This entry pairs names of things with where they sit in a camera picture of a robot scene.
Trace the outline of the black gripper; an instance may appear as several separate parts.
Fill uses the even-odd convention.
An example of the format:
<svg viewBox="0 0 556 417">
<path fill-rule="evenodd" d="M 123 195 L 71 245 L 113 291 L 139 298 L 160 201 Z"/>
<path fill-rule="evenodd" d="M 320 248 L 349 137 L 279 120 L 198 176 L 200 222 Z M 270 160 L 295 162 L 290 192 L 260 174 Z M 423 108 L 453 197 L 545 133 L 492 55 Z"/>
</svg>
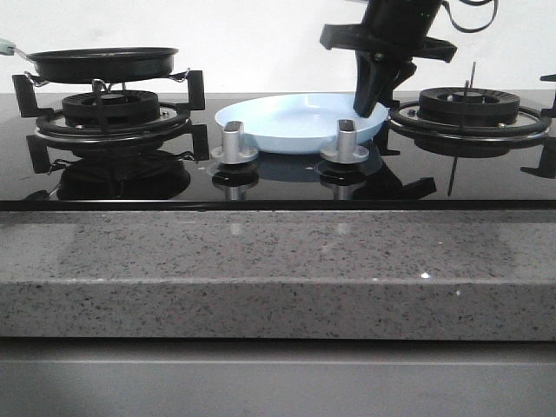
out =
<svg viewBox="0 0 556 417">
<path fill-rule="evenodd" d="M 370 1 L 360 23 L 326 24 L 320 43 L 325 49 L 355 50 L 357 82 L 354 111 L 370 117 L 377 103 L 396 107 L 394 90 L 416 71 L 416 57 L 450 62 L 457 51 L 452 43 L 427 35 L 440 9 L 440 1 Z"/>
</svg>

